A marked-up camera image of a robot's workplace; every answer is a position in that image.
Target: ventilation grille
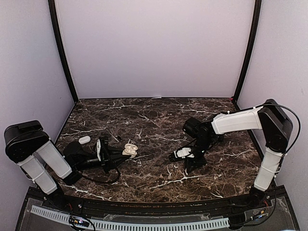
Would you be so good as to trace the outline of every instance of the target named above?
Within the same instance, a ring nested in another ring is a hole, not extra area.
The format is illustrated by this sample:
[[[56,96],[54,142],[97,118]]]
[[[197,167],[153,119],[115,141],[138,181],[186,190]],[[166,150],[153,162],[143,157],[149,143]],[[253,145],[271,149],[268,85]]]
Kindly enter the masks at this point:
[[[56,212],[33,205],[31,213],[41,217],[69,225],[69,214]],[[199,221],[179,224],[129,224],[90,219],[98,231],[206,231],[229,227],[229,219]]]

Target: dark brown marble surface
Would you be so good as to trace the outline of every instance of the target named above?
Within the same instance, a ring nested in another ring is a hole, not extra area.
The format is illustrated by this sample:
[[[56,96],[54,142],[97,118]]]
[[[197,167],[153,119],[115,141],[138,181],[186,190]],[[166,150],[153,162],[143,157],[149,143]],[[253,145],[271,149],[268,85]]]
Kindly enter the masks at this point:
[[[59,182],[68,195],[119,202],[186,202],[248,193],[261,161],[246,131],[226,134],[224,142],[205,154],[207,165],[188,175],[183,162],[168,159],[171,152],[191,141],[181,130],[186,119],[202,120],[228,110],[234,110],[228,99],[81,100],[57,142],[61,151],[89,135],[91,142],[83,146],[88,151],[101,134],[107,134],[112,146],[136,144],[138,155],[122,163],[121,178],[112,185],[85,179],[74,186]],[[83,173],[104,181],[116,176],[114,171],[107,176],[100,168]]]

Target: white wall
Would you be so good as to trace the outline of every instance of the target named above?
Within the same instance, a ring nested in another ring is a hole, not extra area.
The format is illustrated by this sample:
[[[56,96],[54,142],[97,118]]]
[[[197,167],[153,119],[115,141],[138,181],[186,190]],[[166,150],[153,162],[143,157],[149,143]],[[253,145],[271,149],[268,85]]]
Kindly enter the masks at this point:
[[[58,55],[47,0],[0,0],[0,224],[15,230],[28,186],[5,154],[4,130],[38,119],[55,139],[71,98]]]
[[[302,133],[277,177],[291,198],[302,230],[308,227],[308,1],[263,1],[241,108],[274,98],[301,119]],[[256,132],[264,146],[262,132]]]
[[[254,0],[57,0],[80,98],[231,97]]]

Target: marble tabletop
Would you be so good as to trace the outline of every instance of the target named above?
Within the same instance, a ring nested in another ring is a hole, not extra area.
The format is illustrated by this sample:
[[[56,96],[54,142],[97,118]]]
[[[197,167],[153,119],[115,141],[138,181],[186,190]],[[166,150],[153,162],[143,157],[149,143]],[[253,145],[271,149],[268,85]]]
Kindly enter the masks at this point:
[[[56,145],[63,151],[72,141],[89,135],[86,151],[101,135],[112,146],[138,146],[138,155],[119,167],[121,177],[111,185],[81,179],[65,185],[51,171],[65,194],[118,202],[187,202],[232,197],[249,192],[261,164],[246,131],[225,134],[224,142],[205,153],[207,165],[185,173],[184,163],[171,163],[168,156],[192,139],[181,129],[191,116],[203,120],[221,111],[233,111],[229,99],[132,98],[80,100],[70,115]],[[106,181],[101,168],[83,171],[90,178]]]

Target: black frame post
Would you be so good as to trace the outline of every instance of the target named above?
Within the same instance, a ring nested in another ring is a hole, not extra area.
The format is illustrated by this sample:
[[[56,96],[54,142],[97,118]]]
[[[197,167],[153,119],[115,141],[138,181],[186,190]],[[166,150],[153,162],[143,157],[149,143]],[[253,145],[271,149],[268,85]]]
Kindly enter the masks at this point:
[[[244,84],[244,81],[245,81],[245,77],[246,77],[246,74],[247,74],[247,70],[248,70],[248,66],[249,66],[249,62],[250,62],[250,58],[251,58],[251,54],[252,54],[252,50],[253,50],[253,47],[254,47],[256,34],[257,34],[257,27],[258,27],[260,11],[261,11],[261,3],[262,3],[262,0],[256,0],[255,1],[254,15],[253,15],[253,18],[252,18],[246,54],[245,54],[245,57],[244,57],[244,62],[243,62],[242,70],[241,70],[241,73],[240,73],[239,81],[237,82],[237,86],[236,86],[234,96],[232,96],[232,102],[233,103],[237,103],[237,101],[240,97],[240,94],[241,94],[241,91],[242,91],[242,88],[243,88],[243,84]]]
[[[69,87],[69,90],[71,91],[71,95],[73,97],[73,100],[75,103],[78,102],[78,96],[77,92],[73,83],[73,79],[71,76],[71,73],[69,71],[65,51],[64,51],[64,46],[62,43],[62,38],[61,38],[61,33],[60,33],[60,28],[59,28],[59,22],[58,22],[58,17],[57,17],[57,11],[56,11],[56,6],[54,0],[48,0],[49,4],[49,11],[50,11],[50,16],[51,16],[51,22],[52,22],[52,28],[54,32],[54,37],[56,39],[57,47],[58,47],[58,52],[59,56],[61,59],[62,67],[64,70],[65,78]]]

